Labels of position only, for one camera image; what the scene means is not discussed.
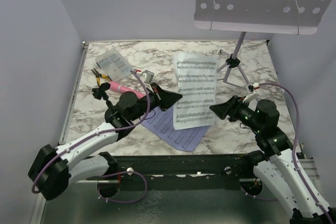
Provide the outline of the lilac paper sheet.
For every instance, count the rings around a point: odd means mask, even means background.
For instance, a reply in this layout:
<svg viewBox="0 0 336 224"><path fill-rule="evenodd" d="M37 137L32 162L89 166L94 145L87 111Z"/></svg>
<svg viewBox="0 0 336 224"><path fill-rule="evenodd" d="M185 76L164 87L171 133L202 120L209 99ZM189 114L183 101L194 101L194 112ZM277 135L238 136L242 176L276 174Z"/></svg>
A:
<svg viewBox="0 0 336 224"><path fill-rule="evenodd" d="M183 130L173 127L173 108L161 111L159 108L150 112L142 125L179 151L192 152L201 142L209 126L201 126Z"/></svg>

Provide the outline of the white sheet music page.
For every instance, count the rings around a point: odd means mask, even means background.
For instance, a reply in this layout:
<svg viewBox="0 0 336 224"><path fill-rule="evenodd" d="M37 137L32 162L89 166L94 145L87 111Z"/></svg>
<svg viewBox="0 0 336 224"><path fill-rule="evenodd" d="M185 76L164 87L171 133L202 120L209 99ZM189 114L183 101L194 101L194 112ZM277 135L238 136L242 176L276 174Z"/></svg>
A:
<svg viewBox="0 0 336 224"><path fill-rule="evenodd" d="M176 130L210 126L216 121L209 109L216 101L216 56L179 52L174 56L177 92L182 95L173 109Z"/></svg>

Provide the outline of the lilac music stand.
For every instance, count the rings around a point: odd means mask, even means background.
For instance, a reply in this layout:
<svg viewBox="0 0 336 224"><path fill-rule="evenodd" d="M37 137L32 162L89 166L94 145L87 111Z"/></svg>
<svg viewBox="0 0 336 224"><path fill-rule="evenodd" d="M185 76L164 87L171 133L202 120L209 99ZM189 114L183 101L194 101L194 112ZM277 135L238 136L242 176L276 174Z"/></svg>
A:
<svg viewBox="0 0 336 224"><path fill-rule="evenodd" d="M237 31L237 45L226 62L223 82L240 68L238 52L248 32L312 35L332 0L196 0L194 24L199 29Z"/></svg>

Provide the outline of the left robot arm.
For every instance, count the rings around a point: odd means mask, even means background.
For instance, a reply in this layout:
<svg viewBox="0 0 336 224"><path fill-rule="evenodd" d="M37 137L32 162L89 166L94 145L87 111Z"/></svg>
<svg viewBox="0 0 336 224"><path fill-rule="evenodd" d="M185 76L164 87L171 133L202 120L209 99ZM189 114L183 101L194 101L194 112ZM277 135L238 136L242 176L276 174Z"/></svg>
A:
<svg viewBox="0 0 336 224"><path fill-rule="evenodd" d="M150 86L144 89L145 96L141 98L132 91L122 93L116 104L112 104L106 93L111 87L110 83L92 89L93 97L104 100L108 107L104 122L68 144L43 146L28 172L33 182L32 193L41 193L46 200L52 200L73 182L98 176L112 179L117 171L114 159L107 153L95 157L90 155L128 136L155 108L166 111L183 97L182 94L162 89L155 82Z"/></svg>

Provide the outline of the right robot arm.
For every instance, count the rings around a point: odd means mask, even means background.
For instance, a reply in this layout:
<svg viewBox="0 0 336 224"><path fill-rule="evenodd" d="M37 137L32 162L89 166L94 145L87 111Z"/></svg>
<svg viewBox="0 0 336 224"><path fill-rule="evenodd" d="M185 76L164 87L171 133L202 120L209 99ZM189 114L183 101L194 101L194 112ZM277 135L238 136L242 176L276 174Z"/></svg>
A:
<svg viewBox="0 0 336 224"><path fill-rule="evenodd" d="M256 176L268 187L289 215L290 223L335 223L335 208L315 188L294 146L278 127L280 114L274 102L260 100L252 110L242 97L234 95L210 109L219 119L240 121L255 133L259 150L244 156L241 171L246 177Z"/></svg>

